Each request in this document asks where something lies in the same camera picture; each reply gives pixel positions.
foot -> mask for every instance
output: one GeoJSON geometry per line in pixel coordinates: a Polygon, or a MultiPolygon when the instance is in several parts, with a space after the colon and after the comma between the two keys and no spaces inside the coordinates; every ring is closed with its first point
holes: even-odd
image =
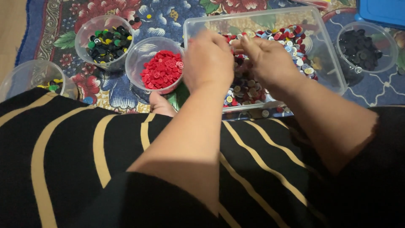
{"type": "Polygon", "coordinates": [[[172,105],[162,97],[158,92],[152,92],[149,96],[149,102],[151,104],[151,112],[157,113],[165,116],[174,117],[176,111],[172,105]]]}

carpet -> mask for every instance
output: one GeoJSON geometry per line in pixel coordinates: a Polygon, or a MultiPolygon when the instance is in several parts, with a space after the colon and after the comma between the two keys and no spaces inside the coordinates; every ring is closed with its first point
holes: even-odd
{"type": "MultiPolygon", "coordinates": [[[[354,22],[356,1],[333,0],[332,5],[330,11],[321,12],[321,15],[331,40],[336,40],[342,26],[354,22]]],[[[27,30],[15,64],[17,66],[32,59],[52,61],[76,83],[80,99],[90,96],[95,106],[121,113],[149,112],[149,94],[132,85],[124,72],[103,72],[78,57],[74,40],[83,23],[105,14],[128,19],[140,17],[141,22],[133,25],[138,30],[135,41],[164,36],[181,43],[182,25],[187,18],[297,6],[301,4],[289,0],[28,0],[27,30]],[[176,23],[172,23],[173,14],[167,13],[171,10],[176,12],[176,23]],[[147,15],[152,15],[152,18],[146,18],[147,15]]],[[[405,76],[397,73],[399,68],[405,68],[405,32],[386,30],[398,44],[397,63],[383,73],[371,74],[355,84],[349,84],[343,95],[364,107],[405,103],[405,76]]],[[[178,108],[186,97],[187,88],[182,84],[167,99],[178,108]]],[[[287,107],[269,111],[275,117],[292,115],[287,107]]],[[[224,114],[223,118],[260,118],[260,113],[261,110],[251,110],[224,114]]]]}

sleeve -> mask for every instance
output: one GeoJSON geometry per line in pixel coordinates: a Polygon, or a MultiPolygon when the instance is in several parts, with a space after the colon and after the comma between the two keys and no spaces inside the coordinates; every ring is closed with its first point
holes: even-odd
{"type": "Polygon", "coordinates": [[[337,226],[405,224],[405,108],[373,108],[374,139],[336,178],[337,226]]]}
{"type": "Polygon", "coordinates": [[[157,177],[125,172],[69,226],[218,227],[219,220],[195,197],[157,177]]]}

black striped clothing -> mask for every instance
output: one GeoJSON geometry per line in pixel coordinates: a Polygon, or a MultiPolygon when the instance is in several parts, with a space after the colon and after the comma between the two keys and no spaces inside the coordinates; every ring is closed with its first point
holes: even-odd
{"type": "Polygon", "coordinates": [[[399,225],[404,112],[376,111],[377,137],[337,178],[291,118],[222,122],[217,219],[180,188],[125,172],[170,117],[35,88],[0,104],[0,227],[399,225]]]}

hand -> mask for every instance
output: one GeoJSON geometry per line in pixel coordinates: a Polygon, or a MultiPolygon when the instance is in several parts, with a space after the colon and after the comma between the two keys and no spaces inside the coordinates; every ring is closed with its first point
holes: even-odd
{"type": "Polygon", "coordinates": [[[250,39],[245,35],[241,40],[234,40],[232,46],[236,48],[236,53],[244,53],[249,57],[255,79],[276,100],[283,101],[286,94],[292,93],[306,79],[277,41],[250,39]]]}
{"type": "Polygon", "coordinates": [[[183,79],[190,93],[202,87],[226,93],[232,84],[234,58],[220,34],[201,31],[189,42],[183,61],[183,79]]]}

